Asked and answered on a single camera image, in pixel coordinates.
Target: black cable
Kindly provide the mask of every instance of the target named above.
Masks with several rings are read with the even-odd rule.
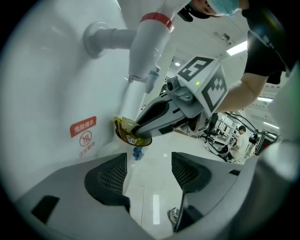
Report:
[[[271,133],[271,132],[268,132],[268,131],[262,131],[262,132],[256,131],[256,127],[254,127],[254,126],[252,125],[251,122],[249,122],[245,117],[243,117],[243,116],[241,116],[241,115],[233,114],[233,113],[228,113],[228,112],[225,112],[225,114],[227,114],[227,115],[231,116],[232,118],[236,119],[237,121],[239,121],[242,125],[244,125],[246,128],[248,128],[248,129],[249,129],[251,132],[253,132],[253,133],[256,133],[256,134],[259,134],[259,135],[264,135],[264,136],[267,136],[267,135],[269,135],[269,134],[275,135],[276,138],[275,138],[275,140],[274,140],[274,143],[277,141],[277,139],[278,139],[279,136],[280,136],[280,135],[277,135],[277,134],[275,134],[275,133]],[[251,129],[249,126],[247,126],[247,124],[243,123],[240,119],[236,118],[235,116],[239,116],[239,117],[245,119],[248,123],[250,123],[250,125],[254,128],[254,130]]]

